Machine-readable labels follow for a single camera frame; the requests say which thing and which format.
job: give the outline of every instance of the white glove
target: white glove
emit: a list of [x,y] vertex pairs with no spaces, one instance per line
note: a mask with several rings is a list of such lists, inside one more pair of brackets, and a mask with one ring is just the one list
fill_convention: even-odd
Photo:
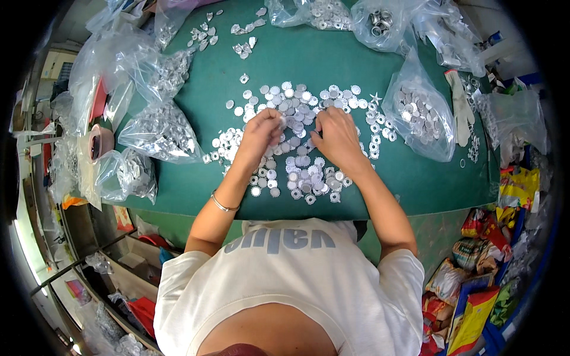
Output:
[[445,74],[445,79],[451,87],[451,98],[453,100],[453,117],[455,117],[455,125],[457,127],[457,143],[461,147],[467,146],[469,140],[469,124],[475,123],[475,116],[469,107],[463,84],[457,74],[456,69],[450,69]]

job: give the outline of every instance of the bag of metal rings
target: bag of metal rings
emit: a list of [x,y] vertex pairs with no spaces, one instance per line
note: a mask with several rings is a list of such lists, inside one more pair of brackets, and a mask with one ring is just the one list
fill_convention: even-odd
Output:
[[194,130],[174,101],[159,108],[146,107],[129,120],[117,143],[165,162],[203,162]]
[[352,31],[350,12],[341,0],[265,0],[265,6],[273,26]]
[[394,73],[382,102],[405,143],[417,154],[449,162],[455,151],[455,122],[447,101],[433,86],[414,49]]
[[195,48],[171,55],[159,54],[154,49],[142,51],[126,59],[125,66],[130,67],[129,76],[148,105],[160,107],[174,98],[187,81],[194,52]]
[[111,150],[97,160],[95,190],[102,199],[124,202],[129,195],[148,198],[154,205],[158,184],[154,164],[132,148]]
[[378,52],[405,56],[416,44],[413,33],[404,36],[413,14],[425,0],[359,0],[351,8],[356,39]]

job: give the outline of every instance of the wall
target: wall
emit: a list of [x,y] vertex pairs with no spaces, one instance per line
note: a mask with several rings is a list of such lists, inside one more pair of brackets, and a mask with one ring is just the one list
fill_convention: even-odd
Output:
[[[457,4],[469,16],[483,40],[500,31],[503,38],[524,41],[524,34],[519,31],[516,23],[498,1],[457,0]],[[497,71],[502,79],[506,80],[535,73],[539,69],[532,57],[532,52],[523,44],[518,50],[499,59]]]

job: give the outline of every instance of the right hand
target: right hand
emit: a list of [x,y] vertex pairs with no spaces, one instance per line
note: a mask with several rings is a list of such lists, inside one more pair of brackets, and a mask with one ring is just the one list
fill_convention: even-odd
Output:
[[323,137],[311,131],[313,143],[329,161],[349,177],[362,173],[363,169],[372,168],[370,161],[360,150],[355,123],[350,114],[335,107],[328,107],[326,111],[319,112],[315,125],[317,132],[323,132]]

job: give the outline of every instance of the person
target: person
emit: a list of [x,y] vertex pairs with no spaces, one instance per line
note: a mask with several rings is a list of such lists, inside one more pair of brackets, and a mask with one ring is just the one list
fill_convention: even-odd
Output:
[[164,263],[154,314],[161,351],[417,356],[424,268],[414,233],[342,110],[319,112],[311,138],[360,189],[382,247],[378,268],[356,245],[352,222],[244,221],[244,235],[222,248],[252,173],[279,142],[280,117],[265,109],[247,123],[185,252]]

